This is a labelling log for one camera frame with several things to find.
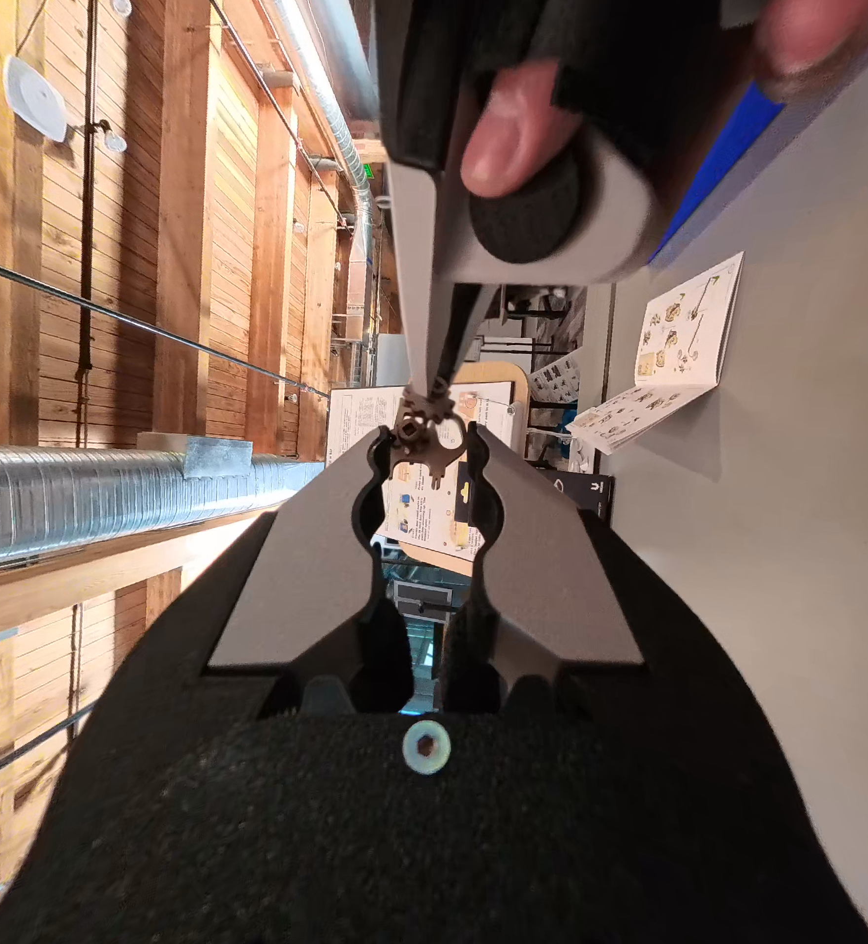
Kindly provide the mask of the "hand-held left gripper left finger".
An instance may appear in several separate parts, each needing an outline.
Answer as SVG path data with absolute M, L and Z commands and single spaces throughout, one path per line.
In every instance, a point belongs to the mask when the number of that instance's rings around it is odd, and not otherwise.
M 404 619 L 370 543 L 392 445 L 387 427 L 369 431 L 279 508 L 208 671 L 404 670 Z

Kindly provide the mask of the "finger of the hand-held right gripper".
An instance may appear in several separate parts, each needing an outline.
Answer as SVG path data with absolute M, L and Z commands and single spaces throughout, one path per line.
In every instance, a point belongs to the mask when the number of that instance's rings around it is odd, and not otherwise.
M 499 291 L 498 284 L 443 284 L 432 311 L 432 394 L 445 394 Z
M 411 383 L 432 388 L 432 311 L 438 287 L 463 282 L 450 268 L 450 251 L 467 221 L 468 198 L 457 175 L 390 163 L 387 166 L 400 307 Z

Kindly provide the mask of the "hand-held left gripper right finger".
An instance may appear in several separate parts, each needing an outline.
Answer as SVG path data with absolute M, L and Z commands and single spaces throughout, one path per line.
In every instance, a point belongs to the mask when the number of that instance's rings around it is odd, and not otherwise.
M 476 423 L 467 459 L 483 537 L 469 618 L 477 655 L 503 682 L 643 666 L 577 506 Z

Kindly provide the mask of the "wooden model part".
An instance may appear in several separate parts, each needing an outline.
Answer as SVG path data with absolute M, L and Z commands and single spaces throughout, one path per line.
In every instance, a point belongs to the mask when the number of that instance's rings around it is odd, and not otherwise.
M 462 419 L 449 412 L 446 422 L 454 424 L 459 432 L 459 443 L 448 446 L 440 441 L 439 421 L 416 406 L 403 401 L 397 412 L 390 449 L 390 477 L 402 465 L 423 466 L 427 469 L 430 485 L 440 490 L 447 469 L 458 462 L 467 447 L 467 428 Z

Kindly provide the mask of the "person's right hand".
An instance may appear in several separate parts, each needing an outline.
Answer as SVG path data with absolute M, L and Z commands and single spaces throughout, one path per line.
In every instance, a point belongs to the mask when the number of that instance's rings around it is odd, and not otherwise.
M 834 86 L 868 51 L 868 1 L 766 2 L 750 49 L 751 76 L 773 101 Z M 583 118 L 556 100 L 560 70 L 545 58 L 497 72 L 461 163 L 472 195 L 516 192 L 577 134 Z

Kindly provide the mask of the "black box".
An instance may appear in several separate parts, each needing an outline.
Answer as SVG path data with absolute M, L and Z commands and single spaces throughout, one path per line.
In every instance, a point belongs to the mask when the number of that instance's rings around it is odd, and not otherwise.
M 537 471 L 577 508 L 594 513 L 602 522 L 610 525 L 615 485 L 613 476 L 550 468 L 538 468 Z

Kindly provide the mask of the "printed white sheet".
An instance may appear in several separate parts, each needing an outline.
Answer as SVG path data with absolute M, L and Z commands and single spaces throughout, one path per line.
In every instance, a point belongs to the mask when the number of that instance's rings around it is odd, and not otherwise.
M 570 351 L 532 372 L 528 377 L 530 398 L 546 404 L 575 404 L 580 389 L 578 351 Z

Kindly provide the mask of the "wooden board with printed sheets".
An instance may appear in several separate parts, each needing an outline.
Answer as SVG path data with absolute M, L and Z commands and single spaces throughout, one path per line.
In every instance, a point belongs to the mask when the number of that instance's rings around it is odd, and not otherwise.
M 524 453 L 529 395 L 520 367 L 504 361 L 466 363 L 450 395 L 465 426 L 475 422 L 517 454 Z M 401 398 L 401 389 L 394 386 L 333 391 L 327 463 L 369 431 L 381 425 L 393 428 Z M 438 489 L 432 488 L 424 466 L 401 464 L 383 483 L 385 516 L 373 537 L 398 543 L 414 560 L 470 576 L 483 543 L 471 520 L 472 498 L 466 455 L 447 467 Z

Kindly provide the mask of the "illustrated instruction booklet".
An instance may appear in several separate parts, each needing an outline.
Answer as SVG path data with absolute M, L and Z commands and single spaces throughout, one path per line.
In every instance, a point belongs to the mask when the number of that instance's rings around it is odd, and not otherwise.
M 745 254 L 648 302 L 633 386 L 581 414 L 570 442 L 612 455 L 720 383 Z

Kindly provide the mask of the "blue plastic bin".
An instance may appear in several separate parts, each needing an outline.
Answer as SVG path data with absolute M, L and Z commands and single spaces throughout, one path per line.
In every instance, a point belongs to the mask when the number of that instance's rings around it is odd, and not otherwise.
M 651 263 L 783 111 L 752 80 L 715 137 L 679 207 L 647 260 Z

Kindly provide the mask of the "white ceiling light fixture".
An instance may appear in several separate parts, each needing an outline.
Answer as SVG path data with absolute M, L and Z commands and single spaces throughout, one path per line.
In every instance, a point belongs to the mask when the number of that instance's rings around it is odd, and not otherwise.
M 61 93 L 16 56 L 5 57 L 2 81 L 12 112 L 46 139 L 62 145 L 68 124 Z

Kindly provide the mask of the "slim metal duct pipe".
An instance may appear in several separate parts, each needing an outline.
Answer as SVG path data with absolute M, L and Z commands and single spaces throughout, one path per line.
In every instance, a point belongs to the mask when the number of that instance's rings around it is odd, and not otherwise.
M 355 235 L 349 255 L 346 316 L 354 338 L 368 351 L 377 333 L 372 327 L 374 299 L 374 199 L 357 151 L 352 124 L 378 117 L 378 98 L 369 74 L 350 2 L 269 1 L 267 13 L 289 57 L 301 69 L 303 88 L 314 98 L 329 128 L 340 173 L 355 201 Z

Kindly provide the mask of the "large spiral metal duct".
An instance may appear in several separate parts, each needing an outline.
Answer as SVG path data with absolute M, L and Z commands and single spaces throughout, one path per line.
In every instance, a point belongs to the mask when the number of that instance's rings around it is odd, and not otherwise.
M 278 505 L 322 462 L 144 432 L 136 448 L 0 445 L 0 565 Z

